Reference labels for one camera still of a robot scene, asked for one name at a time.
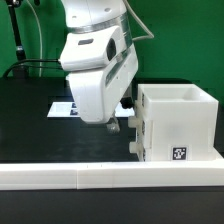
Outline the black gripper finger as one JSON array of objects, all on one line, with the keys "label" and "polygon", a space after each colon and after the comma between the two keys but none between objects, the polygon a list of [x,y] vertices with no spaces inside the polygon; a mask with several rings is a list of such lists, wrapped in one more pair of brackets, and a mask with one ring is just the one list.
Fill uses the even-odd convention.
[{"label": "black gripper finger", "polygon": [[132,107],[132,98],[131,97],[122,98],[120,103],[123,109],[130,109]]},{"label": "black gripper finger", "polygon": [[119,133],[120,126],[119,121],[116,117],[112,117],[109,122],[106,124],[107,130],[111,134]]}]

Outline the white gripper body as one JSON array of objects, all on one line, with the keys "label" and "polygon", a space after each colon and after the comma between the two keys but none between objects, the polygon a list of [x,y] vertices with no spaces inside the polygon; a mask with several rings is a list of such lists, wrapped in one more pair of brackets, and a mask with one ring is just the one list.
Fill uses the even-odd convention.
[{"label": "white gripper body", "polygon": [[81,119],[89,124],[107,123],[137,70],[131,45],[105,68],[70,73],[66,79]]}]

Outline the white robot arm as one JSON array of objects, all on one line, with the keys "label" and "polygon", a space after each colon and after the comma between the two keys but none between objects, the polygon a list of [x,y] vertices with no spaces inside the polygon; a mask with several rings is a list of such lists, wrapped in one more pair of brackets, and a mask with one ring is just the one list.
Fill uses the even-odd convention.
[{"label": "white robot arm", "polygon": [[59,62],[80,118],[103,124],[138,70],[123,0],[61,0],[69,29]]}]

